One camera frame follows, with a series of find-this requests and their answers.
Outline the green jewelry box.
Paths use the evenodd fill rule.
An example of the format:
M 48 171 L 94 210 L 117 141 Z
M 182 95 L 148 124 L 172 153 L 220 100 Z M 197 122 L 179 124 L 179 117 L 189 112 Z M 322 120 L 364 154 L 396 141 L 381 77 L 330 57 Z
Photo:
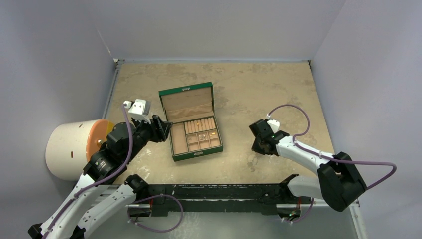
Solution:
M 173 123 L 170 147 L 175 162 L 223 152 L 212 82 L 161 90 L 158 94 L 167 121 Z

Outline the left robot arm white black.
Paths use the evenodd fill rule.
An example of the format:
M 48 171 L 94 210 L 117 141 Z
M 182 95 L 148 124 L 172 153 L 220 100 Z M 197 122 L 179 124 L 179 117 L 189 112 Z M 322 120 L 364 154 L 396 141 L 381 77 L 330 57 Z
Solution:
M 172 127 L 153 115 L 150 121 L 128 120 L 117 124 L 107 135 L 99 151 L 83 169 L 76 186 L 44 223 L 34 224 L 28 234 L 33 239 L 87 239 L 107 219 L 131 202 L 144 203 L 149 196 L 148 183 L 130 175 L 111 195 L 95 204 L 128 163 L 148 142 L 164 142 Z

